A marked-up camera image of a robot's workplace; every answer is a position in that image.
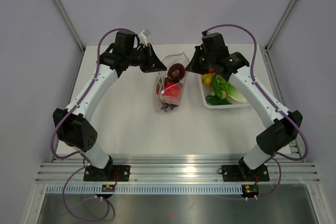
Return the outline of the dark red apple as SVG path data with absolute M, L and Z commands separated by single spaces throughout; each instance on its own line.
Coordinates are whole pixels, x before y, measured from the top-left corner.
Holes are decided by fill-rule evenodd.
M 167 76 L 172 81 L 180 81 L 185 75 L 185 67 L 181 63 L 175 63 L 170 66 Z

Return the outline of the white plastic basket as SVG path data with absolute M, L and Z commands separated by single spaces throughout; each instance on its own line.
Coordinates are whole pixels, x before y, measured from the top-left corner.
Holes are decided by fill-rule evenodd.
M 228 63 L 230 68 L 222 68 L 218 71 L 211 65 L 209 56 L 201 49 L 197 48 L 191 62 L 190 71 L 201 74 L 200 85 L 203 91 L 202 99 L 207 108 L 243 108 L 249 106 L 246 98 L 228 82 L 228 76 L 223 73 L 233 73 L 237 67 L 248 66 L 248 61 L 244 56 L 235 52 L 224 54 L 220 57 L 220 63 Z

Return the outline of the clear zip top bag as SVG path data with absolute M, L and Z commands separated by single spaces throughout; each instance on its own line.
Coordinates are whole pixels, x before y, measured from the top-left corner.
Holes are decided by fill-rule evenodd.
M 166 70 L 160 71 L 155 79 L 155 104 L 162 112 L 176 110 L 182 100 L 188 72 L 186 67 L 190 60 L 185 54 L 165 56 L 162 63 Z

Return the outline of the purple grape bunch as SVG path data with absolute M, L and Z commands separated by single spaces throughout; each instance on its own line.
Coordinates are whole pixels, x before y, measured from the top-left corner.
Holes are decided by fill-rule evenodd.
M 163 112 L 170 112 L 170 111 L 173 111 L 174 109 L 178 108 L 179 105 L 176 104 L 176 103 L 173 103 L 171 101 L 161 101 L 161 106 L 160 106 L 160 109 L 163 111 Z

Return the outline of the strawberry bunch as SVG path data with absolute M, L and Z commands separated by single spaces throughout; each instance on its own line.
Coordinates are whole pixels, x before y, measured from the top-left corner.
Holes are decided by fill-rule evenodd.
M 156 85 L 156 94 L 164 94 L 165 90 L 173 85 L 175 85 L 175 83 L 169 77 L 160 78 Z

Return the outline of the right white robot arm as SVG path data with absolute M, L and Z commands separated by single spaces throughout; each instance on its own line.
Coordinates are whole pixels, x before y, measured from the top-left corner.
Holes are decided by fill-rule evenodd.
M 302 122 L 299 111 L 291 112 L 281 104 L 252 72 L 248 60 L 239 52 L 229 53 L 222 34 L 204 34 L 202 44 L 196 46 L 186 71 L 205 74 L 213 69 L 232 84 L 260 117 L 265 130 L 257 135 L 256 145 L 238 162 L 239 176 L 250 180 L 266 161 L 298 135 Z

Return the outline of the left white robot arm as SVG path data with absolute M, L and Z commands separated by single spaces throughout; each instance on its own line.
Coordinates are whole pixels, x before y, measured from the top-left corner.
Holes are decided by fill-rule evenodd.
M 129 67 L 139 67 L 143 73 L 160 72 L 166 66 L 157 57 L 147 37 L 148 29 L 136 34 L 125 28 L 114 29 L 115 41 L 105 51 L 97 48 L 96 68 L 76 98 L 64 109 L 53 113 L 55 129 L 50 148 L 55 158 L 55 140 L 72 147 L 89 164 L 85 166 L 84 180 L 89 182 L 116 181 L 118 170 L 113 159 L 97 143 L 98 133 L 91 125 L 92 116 L 107 90 Z

